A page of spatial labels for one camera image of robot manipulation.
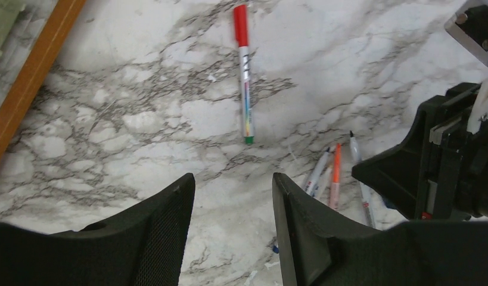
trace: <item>pen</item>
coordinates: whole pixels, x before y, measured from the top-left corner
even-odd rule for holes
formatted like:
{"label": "pen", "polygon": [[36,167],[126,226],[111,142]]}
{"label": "pen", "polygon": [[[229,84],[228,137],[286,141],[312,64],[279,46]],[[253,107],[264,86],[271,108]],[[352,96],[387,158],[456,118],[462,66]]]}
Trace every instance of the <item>pen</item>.
{"label": "pen", "polygon": [[[359,152],[359,145],[354,137],[354,133],[350,131],[350,147],[351,155],[356,164],[362,161],[361,153]],[[372,194],[370,193],[370,187],[359,182],[359,188],[361,190],[361,200],[363,204],[363,210],[365,212],[366,222],[368,226],[375,228],[374,210],[372,209]]]}
{"label": "pen", "polygon": [[303,190],[312,197],[316,195],[316,186],[318,184],[319,177],[321,177],[321,173],[324,170],[324,167],[326,166],[329,157],[330,157],[330,148],[328,147],[328,149],[324,151],[318,163],[312,170],[312,173],[310,173],[309,179],[307,180],[307,183],[303,187]]}
{"label": "pen", "polygon": [[251,108],[251,72],[249,66],[249,39],[247,33],[247,10],[245,5],[233,9],[235,22],[235,38],[238,42],[238,58],[240,62],[240,93],[242,96],[243,130],[245,143],[254,141],[253,110]]}
{"label": "pen", "polygon": [[342,157],[341,152],[342,146],[340,143],[337,144],[337,148],[335,149],[335,160],[333,162],[333,179],[331,181],[331,188],[330,188],[330,200],[328,201],[328,207],[332,208],[333,210],[338,209],[338,198],[340,196],[340,161]]}

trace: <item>wooden frame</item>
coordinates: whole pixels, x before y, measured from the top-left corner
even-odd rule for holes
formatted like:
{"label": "wooden frame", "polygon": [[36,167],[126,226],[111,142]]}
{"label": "wooden frame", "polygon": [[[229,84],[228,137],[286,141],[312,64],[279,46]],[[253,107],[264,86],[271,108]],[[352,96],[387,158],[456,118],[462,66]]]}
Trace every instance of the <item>wooden frame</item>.
{"label": "wooden frame", "polygon": [[58,0],[0,106],[0,159],[24,118],[86,0]]}

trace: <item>black mesh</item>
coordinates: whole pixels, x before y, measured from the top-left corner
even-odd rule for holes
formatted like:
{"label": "black mesh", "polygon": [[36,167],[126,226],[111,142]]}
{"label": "black mesh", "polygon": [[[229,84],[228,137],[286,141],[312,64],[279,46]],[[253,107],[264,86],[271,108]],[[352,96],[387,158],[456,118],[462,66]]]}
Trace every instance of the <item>black mesh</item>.
{"label": "black mesh", "polygon": [[182,239],[184,215],[183,201],[170,200],[164,210],[155,212],[150,219],[150,232],[139,259],[134,286],[177,285],[184,253]]}
{"label": "black mesh", "polygon": [[186,174],[79,232],[44,235],[0,223],[0,286],[177,285],[194,191]]}

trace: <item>white plastic part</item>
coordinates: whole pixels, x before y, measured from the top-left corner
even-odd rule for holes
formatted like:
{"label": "white plastic part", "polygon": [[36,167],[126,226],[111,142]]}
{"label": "white plastic part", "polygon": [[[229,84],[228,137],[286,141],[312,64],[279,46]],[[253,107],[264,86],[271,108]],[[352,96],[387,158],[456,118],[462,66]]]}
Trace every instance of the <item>white plastic part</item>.
{"label": "white plastic part", "polygon": [[467,131],[475,134],[479,131],[481,122],[488,119],[488,78],[482,83],[472,112],[468,118]]}

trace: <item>marble surface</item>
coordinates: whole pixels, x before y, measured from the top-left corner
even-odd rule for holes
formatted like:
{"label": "marble surface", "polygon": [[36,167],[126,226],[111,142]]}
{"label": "marble surface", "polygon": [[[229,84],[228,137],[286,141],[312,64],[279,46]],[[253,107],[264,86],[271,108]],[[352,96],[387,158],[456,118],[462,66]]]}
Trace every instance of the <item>marble surface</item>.
{"label": "marble surface", "polygon": [[[88,1],[0,166],[0,221],[82,229],[186,172],[180,285],[282,285],[271,179],[354,131],[398,144],[417,106],[488,70],[443,30],[463,0],[249,1],[255,144],[240,130],[240,1]],[[344,146],[342,214],[362,222]],[[403,220],[374,197],[378,227]]]}
{"label": "marble surface", "polygon": [[26,9],[18,15],[15,25],[2,46],[4,54],[0,58],[0,106],[58,0],[23,0],[23,2],[26,4]]}

